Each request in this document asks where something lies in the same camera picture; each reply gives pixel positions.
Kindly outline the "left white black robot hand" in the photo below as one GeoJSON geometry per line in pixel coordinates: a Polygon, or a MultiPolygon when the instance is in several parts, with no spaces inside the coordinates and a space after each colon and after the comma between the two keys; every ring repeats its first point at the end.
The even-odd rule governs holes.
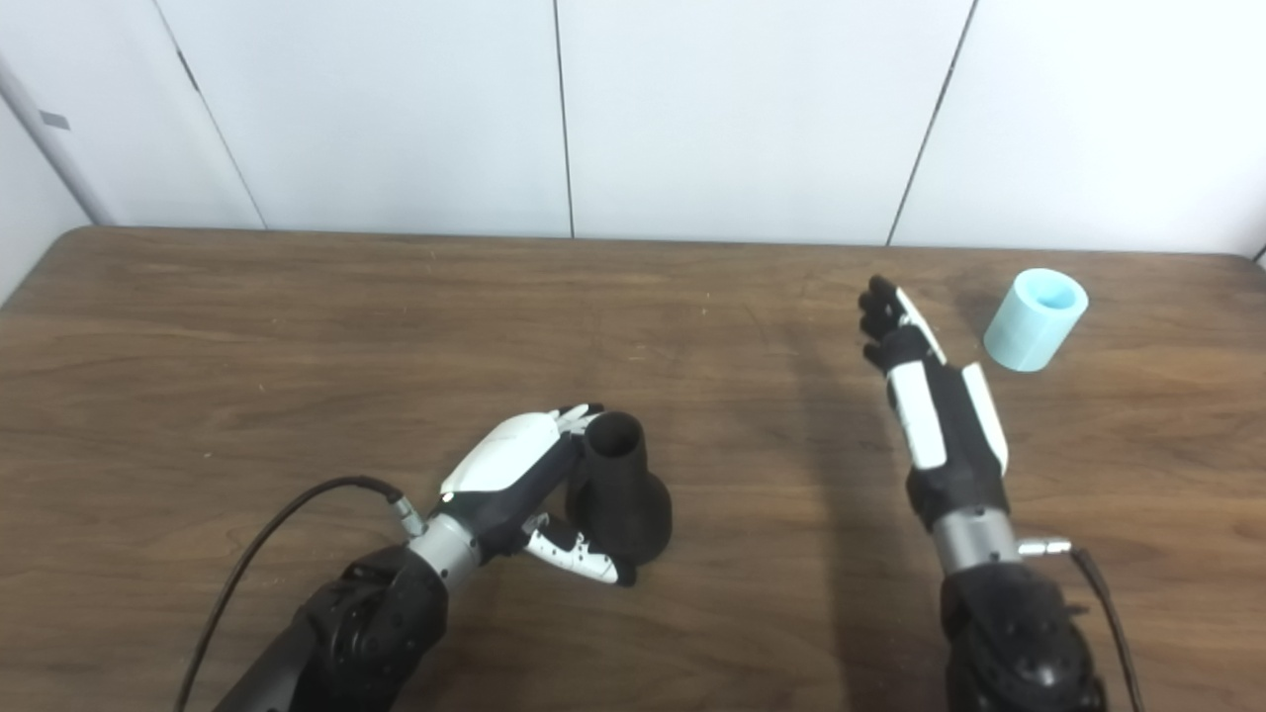
{"type": "Polygon", "coordinates": [[[408,549],[448,590],[494,557],[519,552],[575,576],[632,587],[632,564],[543,509],[547,497],[582,462],[584,433],[603,410],[598,402],[584,402],[499,423],[441,484],[424,533],[408,549]]]}

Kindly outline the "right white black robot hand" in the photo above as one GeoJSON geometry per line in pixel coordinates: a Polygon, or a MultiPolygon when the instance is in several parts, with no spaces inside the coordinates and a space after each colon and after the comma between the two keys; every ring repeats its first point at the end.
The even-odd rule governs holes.
{"type": "Polygon", "coordinates": [[[908,294],[881,275],[860,293],[863,359],[885,379],[910,457],[906,494],[924,526],[955,512],[1010,511],[1009,448],[979,362],[947,359],[908,294]]]}

